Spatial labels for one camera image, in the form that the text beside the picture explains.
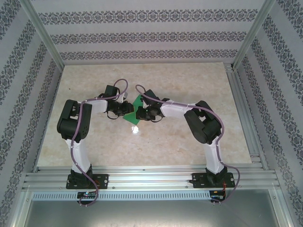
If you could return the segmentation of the left controller board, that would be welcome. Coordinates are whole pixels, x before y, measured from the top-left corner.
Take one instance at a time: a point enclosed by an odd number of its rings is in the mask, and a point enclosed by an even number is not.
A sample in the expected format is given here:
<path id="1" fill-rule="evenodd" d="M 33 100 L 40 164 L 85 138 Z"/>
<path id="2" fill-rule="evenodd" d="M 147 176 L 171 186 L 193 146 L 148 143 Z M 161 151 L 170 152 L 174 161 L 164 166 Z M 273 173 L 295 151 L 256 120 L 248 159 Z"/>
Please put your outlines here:
<path id="1" fill-rule="evenodd" d="M 78 199 L 95 199 L 97 193 L 96 192 L 78 192 L 77 193 L 77 198 Z"/>

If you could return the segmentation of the grey metal panel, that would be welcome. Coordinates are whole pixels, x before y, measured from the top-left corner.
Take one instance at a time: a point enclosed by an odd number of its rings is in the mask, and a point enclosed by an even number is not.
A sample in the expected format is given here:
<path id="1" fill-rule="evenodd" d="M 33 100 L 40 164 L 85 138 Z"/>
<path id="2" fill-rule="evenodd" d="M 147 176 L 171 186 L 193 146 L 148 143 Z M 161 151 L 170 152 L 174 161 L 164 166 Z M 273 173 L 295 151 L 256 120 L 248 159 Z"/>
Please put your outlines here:
<path id="1" fill-rule="evenodd" d="M 268 206 L 211 205 L 205 201 L 32 202 L 24 227 L 279 227 Z"/>

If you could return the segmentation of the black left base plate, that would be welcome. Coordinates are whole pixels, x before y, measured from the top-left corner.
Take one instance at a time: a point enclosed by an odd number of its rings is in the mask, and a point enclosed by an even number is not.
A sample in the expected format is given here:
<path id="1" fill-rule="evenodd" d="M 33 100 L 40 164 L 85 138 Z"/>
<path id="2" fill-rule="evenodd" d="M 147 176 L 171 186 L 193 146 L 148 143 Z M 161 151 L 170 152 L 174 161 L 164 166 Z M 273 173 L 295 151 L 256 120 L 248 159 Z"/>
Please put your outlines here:
<path id="1" fill-rule="evenodd" d="M 107 189 L 109 175 L 93 174 L 90 176 L 90 178 L 97 185 L 98 189 Z M 66 189 L 96 189 L 94 183 L 83 174 L 69 174 L 67 178 Z"/>

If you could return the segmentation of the controller board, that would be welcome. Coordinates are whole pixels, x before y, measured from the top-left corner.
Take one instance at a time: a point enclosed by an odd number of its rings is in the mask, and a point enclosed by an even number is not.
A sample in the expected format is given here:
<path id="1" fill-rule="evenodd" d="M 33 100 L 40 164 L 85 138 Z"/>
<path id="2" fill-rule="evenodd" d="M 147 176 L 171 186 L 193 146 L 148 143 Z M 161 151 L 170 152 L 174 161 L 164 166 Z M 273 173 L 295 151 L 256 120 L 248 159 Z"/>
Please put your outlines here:
<path id="1" fill-rule="evenodd" d="M 210 191 L 210 197 L 215 198 L 217 200 L 223 200 L 226 196 L 226 191 L 221 190 L 221 191 Z"/>
<path id="2" fill-rule="evenodd" d="M 96 192 L 78 192 L 77 193 L 77 198 L 78 199 L 95 199 L 97 193 Z"/>

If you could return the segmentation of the aluminium mounting rail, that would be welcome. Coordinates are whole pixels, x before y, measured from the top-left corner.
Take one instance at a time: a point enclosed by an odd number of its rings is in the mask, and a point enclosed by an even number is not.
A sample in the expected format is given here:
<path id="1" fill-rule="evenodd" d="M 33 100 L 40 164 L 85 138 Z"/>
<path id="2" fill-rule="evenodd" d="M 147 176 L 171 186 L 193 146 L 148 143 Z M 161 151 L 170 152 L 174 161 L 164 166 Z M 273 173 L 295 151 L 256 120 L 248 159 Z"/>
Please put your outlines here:
<path id="1" fill-rule="evenodd" d="M 238 164 L 239 170 L 230 170 L 239 177 L 239 190 L 279 189 L 280 181 L 274 170 L 266 170 L 260 162 Z M 204 173 L 205 166 L 94 166 L 95 174 L 109 176 L 108 190 L 117 191 L 168 191 L 192 190 L 193 173 Z M 40 167 L 27 173 L 22 184 L 29 191 L 64 191 L 70 169 L 67 167 Z"/>

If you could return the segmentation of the aluminium side rail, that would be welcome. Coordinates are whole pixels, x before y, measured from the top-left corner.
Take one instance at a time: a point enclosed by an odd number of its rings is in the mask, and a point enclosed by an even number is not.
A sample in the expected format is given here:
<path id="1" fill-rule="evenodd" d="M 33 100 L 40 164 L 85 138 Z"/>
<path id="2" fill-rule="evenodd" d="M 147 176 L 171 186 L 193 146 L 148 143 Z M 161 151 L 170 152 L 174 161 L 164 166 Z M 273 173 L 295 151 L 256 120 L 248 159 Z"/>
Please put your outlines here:
<path id="1" fill-rule="evenodd" d="M 225 63 L 224 68 L 238 111 L 248 150 L 251 155 L 251 160 L 259 157 L 263 169 L 269 170 L 238 75 L 233 70 L 231 64 Z"/>

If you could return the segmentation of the aluminium frame post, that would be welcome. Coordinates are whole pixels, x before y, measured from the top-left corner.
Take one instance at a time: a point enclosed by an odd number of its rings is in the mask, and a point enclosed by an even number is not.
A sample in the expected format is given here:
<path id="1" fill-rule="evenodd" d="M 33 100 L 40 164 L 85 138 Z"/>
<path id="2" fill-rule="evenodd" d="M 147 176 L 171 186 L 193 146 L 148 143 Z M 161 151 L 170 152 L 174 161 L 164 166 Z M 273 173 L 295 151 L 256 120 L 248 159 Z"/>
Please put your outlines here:
<path id="1" fill-rule="evenodd" d="M 26 12 L 27 16 L 29 17 L 30 21 L 32 22 L 33 26 L 35 27 L 41 40 L 47 47 L 57 67 L 60 69 L 61 72 L 63 72 L 64 70 L 63 59 L 61 58 L 55 44 L 53 43 L 49 33 L 47 32 L 39 14 L 37 13 L 33 4 L 31 3 L 31 0 L 19 0 L 19 2 L 22 8 L 24 9 L 24 11 Z"/>
<path id="2" fill-rule="evenodd" d="M 233 70 L 236 70 L 240 66 L 242 59 L 244 58 L 246 52 L 248 51 L 258 31 L 262 27 L 262 23 L 264 22 L 268 13 L 272 9 L 275 1 L 276 0 L 264 0 L 262 7 L 260 8 L 258 14 L 256 15 L 256 18 L 250 30 L 248 31 L 239 51 L 237 52 L 234 62 L 232 63 Z"/>

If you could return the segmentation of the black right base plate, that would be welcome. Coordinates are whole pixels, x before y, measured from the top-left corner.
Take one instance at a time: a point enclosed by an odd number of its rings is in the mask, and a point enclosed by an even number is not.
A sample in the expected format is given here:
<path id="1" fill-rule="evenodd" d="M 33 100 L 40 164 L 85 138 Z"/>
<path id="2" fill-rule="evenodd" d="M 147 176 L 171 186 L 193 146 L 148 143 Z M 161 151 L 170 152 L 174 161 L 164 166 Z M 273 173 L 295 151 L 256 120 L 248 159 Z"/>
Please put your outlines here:
<path id="1" fill-rule="evenodd" d="M 189 181 L 194 188 L 227 188 L 235 187 L 235 181 L 232 173 L 225 173 L 221 176 L 215 176 L 208 173 L 193 173 L 192 180 Z"/>

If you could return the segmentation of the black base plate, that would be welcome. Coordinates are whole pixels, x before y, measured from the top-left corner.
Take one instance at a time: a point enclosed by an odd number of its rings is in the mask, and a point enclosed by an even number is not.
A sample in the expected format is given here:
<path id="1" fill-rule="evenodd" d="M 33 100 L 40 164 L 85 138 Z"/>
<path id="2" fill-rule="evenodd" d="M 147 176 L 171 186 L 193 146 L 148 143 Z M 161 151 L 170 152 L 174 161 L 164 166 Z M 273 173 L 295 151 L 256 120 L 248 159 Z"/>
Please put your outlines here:
<path id="1" fill-rule="evenodd" d="M 109 175 L 93 174 L 90 176 L 90 178 L 97 185 L 98 189 L 107 189 Z M 67 178 L 66 189 L 96 189 L 94 183 L 83 174 L 69 174 Z"/>
<path id="2" fill-rule="evenodd" d="M 235 187 L 235 181 L 232 173 L 225 173 L 221 176 L 215 176 L 208 173 L 193 173 L 192 180 L 189 181 L 194 188 L 227 188 Z"/>

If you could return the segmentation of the right controller board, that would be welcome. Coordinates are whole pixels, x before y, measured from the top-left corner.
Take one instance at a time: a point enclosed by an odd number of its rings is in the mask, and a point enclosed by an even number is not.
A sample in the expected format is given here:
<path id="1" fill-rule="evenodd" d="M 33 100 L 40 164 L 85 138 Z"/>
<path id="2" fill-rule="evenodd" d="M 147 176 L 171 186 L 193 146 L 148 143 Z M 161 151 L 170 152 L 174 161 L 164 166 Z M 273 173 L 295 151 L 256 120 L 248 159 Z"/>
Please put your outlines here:
<path id="1" fill-rule="evenodd" d="M 221 191 L 210 191 L 210 197 L 215 198 L 217 200 L 223 200 L 226 196 L 226 191 L 221 190 Z"/>

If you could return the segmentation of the green paper sheet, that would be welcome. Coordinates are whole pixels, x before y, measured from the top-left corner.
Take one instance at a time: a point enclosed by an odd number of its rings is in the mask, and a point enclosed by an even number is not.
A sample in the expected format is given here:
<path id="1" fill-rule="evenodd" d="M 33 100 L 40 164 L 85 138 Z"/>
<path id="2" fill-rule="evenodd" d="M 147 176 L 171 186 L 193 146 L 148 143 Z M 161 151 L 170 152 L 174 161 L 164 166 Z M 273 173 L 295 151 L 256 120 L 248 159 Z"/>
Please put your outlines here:
<path id="1" fill-rule="evenodd" d="M 143 106 L 143 102 L 141 100 L 141 95 L 139 95 L 133 102 L 134 112 L 128 113 L 127 115 L 123 116 L 123 119 L 132 123 L 133 125 L 137 125 L 139 123 L 139 119 L 136 118 L 136 112 L 138 111 L 139 107 Z"/>

